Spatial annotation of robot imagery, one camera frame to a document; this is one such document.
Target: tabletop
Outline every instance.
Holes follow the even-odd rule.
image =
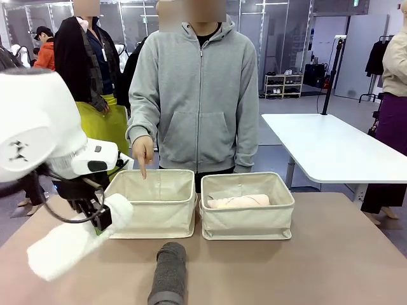
[[[293,194],[288,241],[207,241],[186,248],[186,305],[405,305],[407,260],[344,195]],[[73,215],[55,196],[50,205]],[[168,240],[108,240],[61,278],[30,271],[26,249],[58,223],[44,208],[0,248],[0,304],[147,304]]]
[[[407,157],[328,114],[264,114],[307,177],[318,183],[407,183]]]

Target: shoe rack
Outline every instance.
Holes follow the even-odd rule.
[[[303,80],[304,80],[303,74],[266,75],[264,88],[265,96],[266,98],[267,97],[287,98],[296,96],[300,97],[303,88]]]

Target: robot logo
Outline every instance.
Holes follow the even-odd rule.
[[[10,158],[9,161],[15,161],[19,159],[23,159],[25,162],[28,162],[28,160],[21,154],[22,150],[28,146],[28,144],[23,144],[20,141],[15,141],[10,143],[10,146],[15,146],[17,148],[17,154],[14,158]]]

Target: person in orange jacket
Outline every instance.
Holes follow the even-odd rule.
[[[55,56],[53,53],[53,34],[47,27],[38,27],[35,40],[41,41],[43,46],[38,53],[35,68],[45,68],[55,71]]]

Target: id badge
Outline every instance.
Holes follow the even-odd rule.
[[[102,53],[103,53],[104,60],[107,62],[106,52],[104,51],[104,48],[102,49]]]

